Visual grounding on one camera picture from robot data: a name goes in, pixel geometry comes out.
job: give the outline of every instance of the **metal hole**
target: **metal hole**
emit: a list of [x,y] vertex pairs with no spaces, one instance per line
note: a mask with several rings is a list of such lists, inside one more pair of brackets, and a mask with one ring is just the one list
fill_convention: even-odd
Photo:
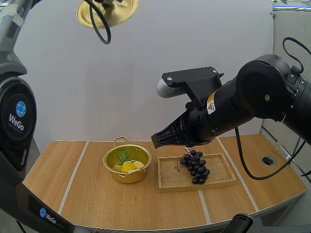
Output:
[[265,166],[274,166],[276,164],[276,159],[272,156],[264,156],[260,160]]

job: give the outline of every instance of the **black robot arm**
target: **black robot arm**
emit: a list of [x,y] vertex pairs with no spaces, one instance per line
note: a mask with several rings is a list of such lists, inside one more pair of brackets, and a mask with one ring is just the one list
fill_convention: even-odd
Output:
[[267,54],[244,65],[222,86],[221,75],[212,67],[162,75],[163,85],[182,88],[191,102],[185,113],[152,136],[155,148],[206,144],[254,117],[283,121],[311,144],[311,83],[297,67]]

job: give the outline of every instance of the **blue globe logo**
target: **blue globe logo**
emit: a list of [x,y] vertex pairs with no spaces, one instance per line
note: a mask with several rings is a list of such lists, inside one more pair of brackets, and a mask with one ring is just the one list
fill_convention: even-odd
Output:
[[40,216],[41,217],[45,217],[45,214],[46,214],[47,212],[45,211],[45,209],[44,208],[41,208],[40,209]]
[[23,117],[26,113],[26,105],[23,101],[20,101],[16,105],[16,113],[19,117]]

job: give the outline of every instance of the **wooden table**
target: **wooden table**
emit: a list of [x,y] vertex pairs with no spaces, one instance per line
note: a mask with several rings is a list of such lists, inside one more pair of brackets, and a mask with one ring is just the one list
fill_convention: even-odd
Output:
[[[284,164],[262,134],[241,136],[241,140],[253,174],[264,176]],[[122,230],[213,230],[237,213],[264,216],[276,211],[306,191],[290,166],[264,181],[250,179],[241,166],[235,137],[223,137],[197,148],[204,154],[223,153],[238,180],[236,185],[159,193],[157,157],[181,155],[184,147],[155,149],[152,142],[133,143],[147,147],[153,156],[146,177],[138,183],[119,183],[104,167],[103,156],[112,142],[55,141],[40,155],[24,184],[73,224]],[[260,161],[265,155],[275,157],[277,164],[265,167]]]

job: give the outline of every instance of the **gold pot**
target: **gold pot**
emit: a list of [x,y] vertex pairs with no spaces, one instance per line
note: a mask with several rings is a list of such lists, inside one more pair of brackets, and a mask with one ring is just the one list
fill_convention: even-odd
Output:
[[[125,144],[116,146],[116,141],[122,138],[125,140]],[[150,151],[143,146],[129,144],[124,136],[115,138],[113,145],[114,147],[108,150],[103,158],[104,165],[111,171],[112,177],[121,183],[135,183],[143,179],[146,176],[147,166],[151,162]],[[119,160],[115,152],[123,153],[127,147],[129,147],[128,153],[134,155],[134,160],[136,160],[134,164],[137,166],[137,169],[122,172],[121,168],[117,166]]]

